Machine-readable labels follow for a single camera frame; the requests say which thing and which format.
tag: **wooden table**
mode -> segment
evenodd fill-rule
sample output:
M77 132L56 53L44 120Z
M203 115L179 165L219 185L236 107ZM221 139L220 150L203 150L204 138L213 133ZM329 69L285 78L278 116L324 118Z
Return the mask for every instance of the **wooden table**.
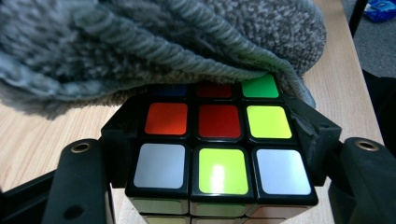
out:
M358 136L383 143L347 27L341 0L315 0L322 9L328 32L320 61L304 79L317 110L343 128L341 141ZM0 105L0 186L15 188L56 168L61 150L82 138L98 138L100 129L117 107L74 109L55 121L24 116ZM333 223L327 187L316 188L319 204L285 223ZM118 223L144 223L123 189L115 189Z

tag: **knitted texture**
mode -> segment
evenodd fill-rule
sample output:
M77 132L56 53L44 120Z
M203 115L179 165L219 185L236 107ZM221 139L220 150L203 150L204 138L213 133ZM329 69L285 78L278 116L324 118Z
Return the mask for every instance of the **knitted texture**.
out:
M275 74L315 106L302 75L325 29L310 0L3 0L0 99L53 119L114 105L152 83Z

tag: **gray fuzzy fabric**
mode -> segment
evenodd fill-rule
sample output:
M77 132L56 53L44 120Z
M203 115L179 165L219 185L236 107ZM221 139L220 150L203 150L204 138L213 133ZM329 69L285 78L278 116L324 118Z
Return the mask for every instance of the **gray fuzzy fabric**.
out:
M0 99L53 119L121 104L147 84L271 72L315 106L302 75L325 38L310 0L3 0Z

